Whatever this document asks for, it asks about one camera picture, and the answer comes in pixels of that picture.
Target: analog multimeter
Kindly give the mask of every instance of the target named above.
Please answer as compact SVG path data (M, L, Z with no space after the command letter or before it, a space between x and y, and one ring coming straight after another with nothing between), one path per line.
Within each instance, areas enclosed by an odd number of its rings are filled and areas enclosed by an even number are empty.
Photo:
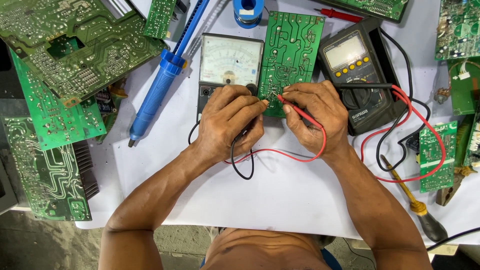
M365 18L322 40L317 58L325 79L333 83L392 83L400 87L376 18ZM379 128L405 113L405 103L389 89L337 91L348 110L348 132L352 136Z
M197 121L217 87L246 86L257 95L264 42L226 35L202 35Z

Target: man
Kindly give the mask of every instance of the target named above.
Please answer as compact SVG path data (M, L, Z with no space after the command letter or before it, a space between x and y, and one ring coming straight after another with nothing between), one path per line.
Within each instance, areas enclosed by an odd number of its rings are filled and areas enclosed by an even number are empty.
M353 224L372 249L377 269L431 270L412 219L348 144L348 113L332 84L294 84L284 88L283 97L307 108L324 126L327 139L321 158L335 172ZM246 153L263 136L262 113L267 104L243 86L217 88L203 111L198 138L138 186L111 216L102 235L99 269L162 269L154 230L191 181L229 159L233 139L250 121L251 129L235 144L235 155ZM322 132L313 125L306 126L290 106L285 105L283 110L293 134L317 154L322 147ZM330 268L310 235L233 228L213 240L202 266L202 270L280 269Z

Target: fingernail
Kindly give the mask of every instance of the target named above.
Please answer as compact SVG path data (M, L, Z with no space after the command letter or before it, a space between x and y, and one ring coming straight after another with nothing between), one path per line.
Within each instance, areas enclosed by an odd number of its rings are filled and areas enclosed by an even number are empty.
M283 111L284 111L285 113L290 113L290 106L288 106L288 105L283 105L282 108L283 108Z

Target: concrete floor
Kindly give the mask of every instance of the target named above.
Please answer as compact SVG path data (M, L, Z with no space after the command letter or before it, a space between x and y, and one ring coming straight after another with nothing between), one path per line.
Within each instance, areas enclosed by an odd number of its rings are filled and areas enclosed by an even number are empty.
M35 221L29 212L0 216L0 270L95 270L102 229L81 230L73 222ZM198 270L210 236L204 227L162 226L155 242L164 270ZM372 270L342 238L327 247L344 270ZM370 250L354 250L373 259Z

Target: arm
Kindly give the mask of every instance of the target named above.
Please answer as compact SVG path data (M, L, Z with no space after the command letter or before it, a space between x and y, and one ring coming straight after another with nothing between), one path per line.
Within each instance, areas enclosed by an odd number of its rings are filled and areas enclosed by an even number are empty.
M327 134L322 159L335 172L348 213L360 236L372 249L378 269L432 269L427 250L413 220L395 197L375 178L348 144L348 112L329 81L294 84L283 97L306 107ZM323 135L306 126L285 105L287 125L310 152L318 153Z
M233 139L250 121L252 128L235 144L235 155L246 153L263 136L261 113L267 104L244 86L217 88L202 113L198 138L128 195L108 220L98 268L162 269L153 231L191 181L230 157Z

